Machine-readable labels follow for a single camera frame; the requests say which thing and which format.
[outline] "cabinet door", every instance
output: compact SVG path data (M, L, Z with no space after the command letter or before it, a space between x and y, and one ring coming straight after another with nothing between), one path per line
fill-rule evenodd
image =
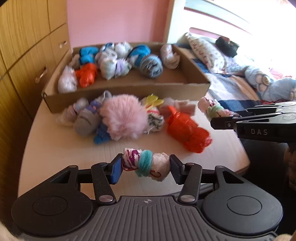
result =
M12 82L32 118L35 117L42 100L41 92L55 66L50 38L47 36L9 71Z
M66 0L48 0L48 17L50 31L53 31L67 22Z
M46 0L8 0L0 7L0 49L9 69L49 34Z
M68 25L64 24L57 30L50 34L50 40L52 43L52 50L54 52L54 58L58 64L65 53L70 49Z
M8 75L0 80L0 215L8 220L17 198L22 156L32 125Z
M1 54L0 54L0 79L5 74L5 72L6 72L6 68L5 68L3 59L2 59Z

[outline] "orange plastic bag bundle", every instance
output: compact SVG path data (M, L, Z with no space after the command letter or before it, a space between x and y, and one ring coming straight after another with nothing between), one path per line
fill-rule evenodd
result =
M82 88L93 84L97 73L96 65L92 63L85 64L80 70L75 71L76 77L79 79L79 84Z
M204 148L212 143L207 130L198 127L189 115L168 106L172 115L167 120L168 133L177 141L183 143L184 147L191 152L202 153Z

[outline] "black cloth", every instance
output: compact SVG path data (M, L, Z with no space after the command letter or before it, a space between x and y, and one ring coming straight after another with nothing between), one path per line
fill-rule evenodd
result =
M216 46L222 51L222 53L232 58L237 55L237 49L239 48L239 45L235 42L230 41L230 43L228 43L222 37L219 37L216 40Z

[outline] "drawer handle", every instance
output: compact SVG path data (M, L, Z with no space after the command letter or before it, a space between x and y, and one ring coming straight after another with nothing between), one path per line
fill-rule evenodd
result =
M65 40L64 42L61 42L60 44L59 44L59 48L61 49L61 48L63 48L63 46L64 45L66 45L67 44L67 41Z
M46 73L47 73L47 67L45 66L42 70L41 75L39 77L36 77L35 84L38 84L40 82L41 78L46 75Z

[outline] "cabinet drawer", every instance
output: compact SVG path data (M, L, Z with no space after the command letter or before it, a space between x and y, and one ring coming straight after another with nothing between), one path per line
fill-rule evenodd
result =
M47 36L27 52L9 71L12 82L32 118L42 100L41 92L56 63Z
M0 113L0 215L9 220L32 120L7 74L0 80Z
M50 31L67 22L66 0L48 0L48 17Z
M2 57L0 55L0 79L5 74L5 72L6 72L6 68L5 68L3 59L2 59Z
M8 0L0 7L0 49L9 69L50 33L46 0Z
M50 34L54 59L58 64L65 53L70 49L68 25L64 24Z

